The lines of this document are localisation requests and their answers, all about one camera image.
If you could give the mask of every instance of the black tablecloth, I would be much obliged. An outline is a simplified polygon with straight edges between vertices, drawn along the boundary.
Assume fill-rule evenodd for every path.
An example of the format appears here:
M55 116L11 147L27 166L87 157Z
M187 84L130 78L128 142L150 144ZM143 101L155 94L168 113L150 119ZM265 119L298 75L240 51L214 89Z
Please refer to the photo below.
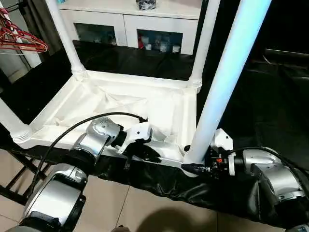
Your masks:
M190 56L142 51L134 48L75 43L82 63L89 70L187 80ZM207 71L197 95L197 117L204 105L211 78ZM64 51L32 69L7 88L0 97L25 122L30 123L70 78L70 64ZM220 122L234 140L234 146L271 147L300 166L309 169L308 71L284 66L248 63ZM46 147L21 149L8 132L0 128L0 148L40 158ZM66 152L55 148L48 162L55 163ZM124 172L125 160L102 156L93 175L129 184L158 196L228 212L274 226L284 226L263 199L257 180L248 175L221 180L189 178L182 171L161 165L133 161Z

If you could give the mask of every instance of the black wire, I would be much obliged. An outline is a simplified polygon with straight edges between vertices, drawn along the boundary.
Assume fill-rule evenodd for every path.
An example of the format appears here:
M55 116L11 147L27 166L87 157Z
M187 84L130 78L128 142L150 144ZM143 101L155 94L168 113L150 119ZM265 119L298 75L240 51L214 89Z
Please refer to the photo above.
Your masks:
M274 156L276 156L277 158L279 158L282 163L284 165L286 165L287 167L290 168L291 172L293 173L293 175L295 176L295 178L298 179L298 182L299 184L301 185L302 187L302 190L305 192L307 198L309 197L309 189L307 188L307 186L301 181L300 177L299 177L299 174L295 171L295 168L299 169L301 171L302 174L305 175L305 177L307 179L309 179L309 174L307 173L307 171L300 167L298 164L294 163L293 161L289 160L288 158L286 157L283 157L282 155L278 154L277 152L267 148L267 147L262 147L262 146L248 146L248 147L243 147L243 148L236 148L236 149L233 149L233 150L228 150L226 151L228 154L232 154L234 152L238 152L238 151L243 151L243 150L262 150L262 151L266 151Z
M131 116L131 117L135 117L137 118L140 122L146 122L147 120L142 118L141 116L135 115L135 114L130 114L130 113L124 113L124 112L112 112L112 113L105 113L105 114L100 114L100 115L96 115L96 116L92 116L89 117L83 121L80 121L78 123L76 123L75 125L71 126L69 129L67 129L65 132L63 132L58 138L56 138L56 140L49 146L48 150L46 151L46 153L42 156L41 161L38 165L37 171L35 172L35 175L33 177L33 180L31 182L31 186L30 186L30 191L29 191L29 195L30 196L33 193L34 187L35 187L35 183L36 180L38 178L38 175L42 169L42 166L44 164L44 161L46 160L48 154L51 152L52 148L64 137L66 136L69 132L71 132L73 129L75 129L76 127L84 124L85 122L91 121L93 119L99 118L99 117L104 117L104 116L110 116L110 115L126 115L126 116Z

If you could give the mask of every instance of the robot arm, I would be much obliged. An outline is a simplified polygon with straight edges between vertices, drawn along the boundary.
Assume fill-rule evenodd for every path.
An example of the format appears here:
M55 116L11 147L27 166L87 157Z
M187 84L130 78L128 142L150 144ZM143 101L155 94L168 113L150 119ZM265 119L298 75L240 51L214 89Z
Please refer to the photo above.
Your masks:
M136 141L146 143L152 129L148 122L127 131L107 117L91 121L71 150L55 165L26 203L17 227L8 232L71 232L81 215L86 197L87 178L104 147L113 146L118 153Z
M215 133L206 165L183 164L197 175L234 176L247 173L258 178L262 191L289 232L309 232L309 200L299 178L282 163L276 152L265 147L233 151L232 139L222 130Z

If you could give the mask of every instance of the white cabinet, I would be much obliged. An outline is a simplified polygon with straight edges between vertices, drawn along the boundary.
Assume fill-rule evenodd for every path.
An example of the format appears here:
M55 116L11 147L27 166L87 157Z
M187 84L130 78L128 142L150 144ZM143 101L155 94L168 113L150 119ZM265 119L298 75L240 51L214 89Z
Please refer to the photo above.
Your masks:
M201 0L157 0L149 11L138 10L136 0L67 0L59 7L73 40L192 54Z

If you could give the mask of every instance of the red clothes hanger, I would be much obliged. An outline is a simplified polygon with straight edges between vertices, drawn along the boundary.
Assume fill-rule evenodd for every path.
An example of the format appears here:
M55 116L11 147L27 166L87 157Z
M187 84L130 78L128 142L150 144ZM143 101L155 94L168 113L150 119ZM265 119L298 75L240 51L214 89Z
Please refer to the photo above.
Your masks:
M8 18L5 8L0 8L0 49L33 51L37 53L46 52L47 44L23 31Z

